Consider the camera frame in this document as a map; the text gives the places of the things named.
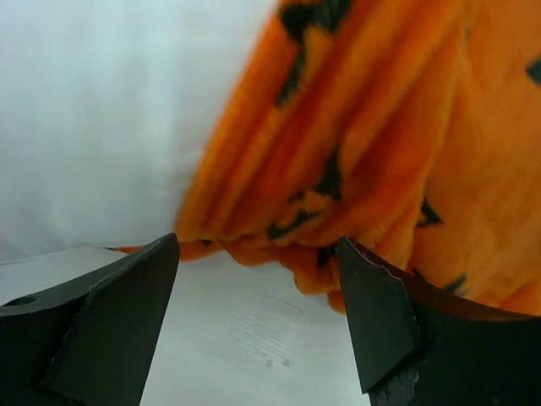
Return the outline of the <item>orange patterned pillowcase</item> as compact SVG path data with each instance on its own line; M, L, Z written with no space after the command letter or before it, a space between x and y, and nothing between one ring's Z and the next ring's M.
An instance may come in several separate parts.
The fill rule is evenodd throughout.
M538 315L539 2L280 2L175 233L184 261L277 261L337 311L348 237Z

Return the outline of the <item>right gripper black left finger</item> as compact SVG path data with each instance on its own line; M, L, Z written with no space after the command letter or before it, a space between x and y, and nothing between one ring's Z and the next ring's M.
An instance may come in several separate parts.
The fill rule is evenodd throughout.
M1 307L3 405L138 405L178 271L170 233Z

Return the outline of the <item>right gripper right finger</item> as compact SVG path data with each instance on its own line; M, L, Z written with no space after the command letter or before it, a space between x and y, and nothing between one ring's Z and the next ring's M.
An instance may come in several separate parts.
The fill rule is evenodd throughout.
M537 405L540 320L458 297L351 239L337 259L360 387L373 405Z

